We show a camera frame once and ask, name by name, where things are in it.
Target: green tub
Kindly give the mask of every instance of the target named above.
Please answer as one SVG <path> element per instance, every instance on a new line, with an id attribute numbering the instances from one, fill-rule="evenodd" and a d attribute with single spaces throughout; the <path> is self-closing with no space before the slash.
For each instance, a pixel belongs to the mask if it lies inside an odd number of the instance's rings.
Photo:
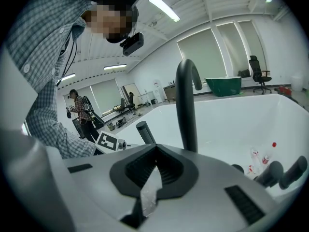
<path id="1" fill-rule="evenodd" d="M 205 78 L 209 88 L 216 96 L 238 95 L 241 89 L 241 77 Z"/>

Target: office chair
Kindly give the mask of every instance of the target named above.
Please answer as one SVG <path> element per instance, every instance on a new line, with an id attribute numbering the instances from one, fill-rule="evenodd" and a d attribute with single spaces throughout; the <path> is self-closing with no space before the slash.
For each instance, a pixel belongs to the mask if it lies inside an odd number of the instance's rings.
<path id="1" fill-rule="evenodd" d="M 133 112 L 136 110 L 135 104 L 134 103 L 132 104 L 131 102 L 126 102 L 126 108 L 129 109 L 129 112 Z"/>
<path id="2" fill-rule="evenodd" d="M 120 101 L 121 101 L 120 107 L 118 109 L 114 109 L 114 110 L 116 112 L 120 112 L 120 114 L 122 115 L 122 112 L 126 109 L 126 104 L 125 104 L 124 98 L 121 98 Z"/>
<path id="3" fill-rule="evenodd" d="M 266 72 L 266 76 L 262 76 L 262 71 L 260 68 L 260 63 L 259 60 L 257 60 L 256 56 L 250 56 L 250 60 L 249 60 L 250 66 L 253 70 L 253 80 L 256 81 L 257 83 L 261 84 L 260 87 L 257 87 L 253 90 L 253 93 L 255 93 L 255 91 L 257 89 L 261 89 L 262 90 L 262 94 L 264 95 L 264 90 L 269 90 L 271 93 L 271 90 L 267 87 L 265 87 L 265 82 L 269 82 L 271 80 L 270 76 L 267 76 L 267 73 L 270 71 L 265 71 Z"/>

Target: ceiling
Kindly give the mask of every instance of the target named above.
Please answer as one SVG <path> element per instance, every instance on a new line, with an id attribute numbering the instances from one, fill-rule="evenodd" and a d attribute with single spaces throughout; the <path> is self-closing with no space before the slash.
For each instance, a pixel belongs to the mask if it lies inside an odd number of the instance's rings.
<path id="1" fill-rule="evenodd" d="M 202 23 L 232 15 L 264 14 L 280 19 L 287 11 L 281 0 L 265 3 L 265 0 L 163 0 L 180 17 L 175 23 L 148 0 L 139 0 L 137 32 L 144 35 L 144 46 L 125 57 L 119 44 L 108 43 L 102 37 L 86 29 L 77 40 L 77 55 L 68 73 L 75 73 L 61 83 L 65 87 L 73 82 L 100 75 L 108 75 L 113 70 L 104 71 L 104 66 L 127 64 L 124 69 L 114 69 L 119 74 L 128 73 L 140 61 L 180 33 Z"/>

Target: checkered shirt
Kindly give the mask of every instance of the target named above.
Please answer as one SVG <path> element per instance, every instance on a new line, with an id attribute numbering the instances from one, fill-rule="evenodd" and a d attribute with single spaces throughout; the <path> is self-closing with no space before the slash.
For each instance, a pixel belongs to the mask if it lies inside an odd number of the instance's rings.
<path id="1" fill-rule="evenodd" d="M 72 108 L 72 112 L 78 114 L 79 121 L 81 122 L 82 119 L 91 121 L 90 115 L 86 113 L 83 109 L 83 98 L 81 96 L 77 96 L 74 103 L 75 107 Z"/>
<path id="2" fill-rule="evenodd" d="M 82 34 L 86 24 L 80 16 L 90 7 L 89 0 L 30 0 L 5 41 L 15 65 L 38 93 L 26 119 L 29 131 L 58 148 L 64 159 L 90 156 L 96 148 L 57 122 L 55 86 L 68 57 L 60 52 L 70 34 L 73 41 Z"/>

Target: black faucet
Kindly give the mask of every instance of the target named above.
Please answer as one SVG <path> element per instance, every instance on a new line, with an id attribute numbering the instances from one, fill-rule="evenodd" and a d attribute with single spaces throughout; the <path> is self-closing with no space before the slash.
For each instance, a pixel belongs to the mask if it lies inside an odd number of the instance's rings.
<path id="1" fill-rule="evenodd" d="M 176 109 L 183 148 L 197 152 L 197 126 L 195 121 L 192 81 L 196 90 L 202 89 L 202 82 L 194 62 L 184 59 L 176 72 Z"/>

